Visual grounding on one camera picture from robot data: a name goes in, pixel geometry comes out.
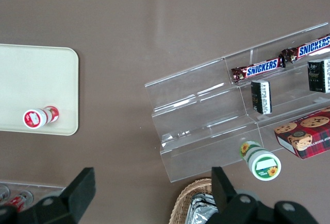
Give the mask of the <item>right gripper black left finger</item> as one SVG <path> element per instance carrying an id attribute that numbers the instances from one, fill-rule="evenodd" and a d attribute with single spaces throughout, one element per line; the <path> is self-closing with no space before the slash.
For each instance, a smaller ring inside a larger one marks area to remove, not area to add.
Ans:
<path id="1" fill-rule="evenodd" d="M 60 194 L 33 207 L 34 223 L 79 223 L 96 193 L 95 170 L 84 168 Z"/>

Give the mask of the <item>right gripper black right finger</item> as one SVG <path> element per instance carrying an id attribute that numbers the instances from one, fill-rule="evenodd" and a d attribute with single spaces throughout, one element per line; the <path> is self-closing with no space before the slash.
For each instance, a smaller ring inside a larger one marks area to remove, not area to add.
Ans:
<path id="1" fill-rule="evenodd" d="M 253 223 L 258 203 L 248 194 L 238 194 L 221 167 L 211 170 L 212 196 L 218 212 L 211 223 Z"/>

